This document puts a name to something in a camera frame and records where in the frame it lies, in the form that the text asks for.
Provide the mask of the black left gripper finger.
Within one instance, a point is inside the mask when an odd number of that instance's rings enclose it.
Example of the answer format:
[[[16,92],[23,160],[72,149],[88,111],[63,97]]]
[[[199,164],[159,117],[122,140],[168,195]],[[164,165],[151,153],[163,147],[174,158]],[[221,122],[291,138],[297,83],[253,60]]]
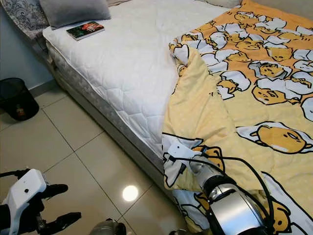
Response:
[[[80,212],[70,212],[59,216],[55,221],[51,222],[51,234],[54,235],[65,230],[65,228],[68,228],[80,218]]]
[[[53,184],[47,185],[46,187],[46,196],[47,197],[54,197],[59,194],[63,194],[67,192],[68,186],[65,184]]]

